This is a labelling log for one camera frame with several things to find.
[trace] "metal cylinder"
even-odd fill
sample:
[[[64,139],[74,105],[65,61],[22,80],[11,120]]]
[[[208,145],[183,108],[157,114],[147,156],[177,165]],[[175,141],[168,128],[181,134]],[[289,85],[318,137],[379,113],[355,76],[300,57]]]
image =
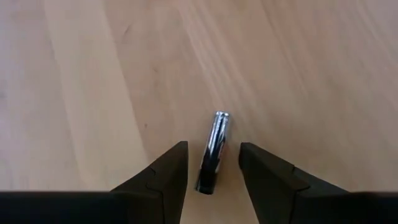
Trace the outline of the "metal cylinder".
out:
[[[217,111],[206,143],[195,189],[203,194],[213,194],[221,155],[226,141],[229,114]]]

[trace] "black plastic jaw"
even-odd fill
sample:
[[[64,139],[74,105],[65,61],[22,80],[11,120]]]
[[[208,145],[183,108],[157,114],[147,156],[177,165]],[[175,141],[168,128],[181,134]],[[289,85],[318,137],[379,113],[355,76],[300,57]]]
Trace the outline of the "black plastic jaw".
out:
[[[110,192],[1,192],[2,223],[177,224],[187,189],[188,142]]]
[[[349,193],[251,143],[239,166],[260,224],[398,222],[396,193]]]

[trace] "chrome cylinder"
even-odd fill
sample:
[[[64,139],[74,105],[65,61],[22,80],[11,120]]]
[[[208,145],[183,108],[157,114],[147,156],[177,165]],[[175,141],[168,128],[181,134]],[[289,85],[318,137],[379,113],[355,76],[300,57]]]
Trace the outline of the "chrome cylinder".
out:
[[[203,194],[213,194],[221,155],[226,141],[229,114],[217,111],[207,140],[205,153],[195,189]]]

